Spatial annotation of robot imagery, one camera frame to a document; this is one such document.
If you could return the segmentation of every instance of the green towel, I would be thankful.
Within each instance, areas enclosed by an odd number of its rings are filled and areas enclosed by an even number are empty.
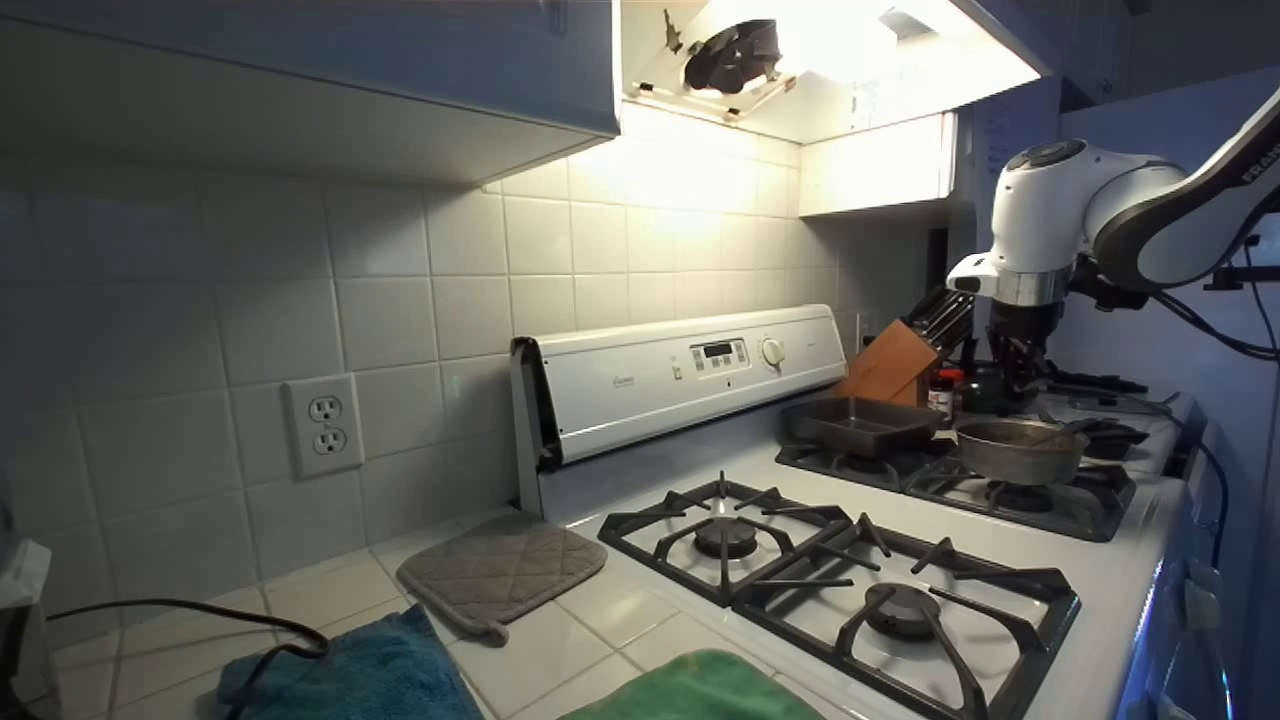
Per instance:
[[[740,657],[689,650],[563,720],[818,720],[818,712]]]

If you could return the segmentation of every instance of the gray trivet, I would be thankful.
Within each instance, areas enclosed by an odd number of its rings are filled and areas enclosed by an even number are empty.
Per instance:
[[[605,568],[605,546],[567,526],[498,514],[399,565],[399,584],[456,637],[507,644],[504,624]]]

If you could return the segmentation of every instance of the burner cap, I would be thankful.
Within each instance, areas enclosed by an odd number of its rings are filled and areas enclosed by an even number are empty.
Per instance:
[[[868,624],[904,644],[927,644],[935,637],[938,603],[907,584],[870,584],[862,603]]]
[[[756,551],[756,526],[735,514],[716,514],[691,532],[691,546],[703,557],[724,551],[724,557],[740,560],[740,557]]]
[[[1051,488],[1048,485],[1013,485],[1013,479],[986,479],[980,497],[990,507],[1013,507],[1013,513],[1051,513]]]

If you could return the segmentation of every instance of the range hood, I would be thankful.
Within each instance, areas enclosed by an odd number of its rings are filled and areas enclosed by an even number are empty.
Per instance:
[[[970,0],[625,0],[625,93],[790,144],[1043,77]]]

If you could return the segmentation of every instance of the dish towel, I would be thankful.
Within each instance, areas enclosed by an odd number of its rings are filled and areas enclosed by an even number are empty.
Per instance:
[[[259,657],[239,657],[215,685],[226,712]],[[245,720],[479,720],[450,657],[420,607],[328,641],[324,659],[277,657],[252,685]]]
[[[732,650],[689,650],[563,720],[818,720]]]

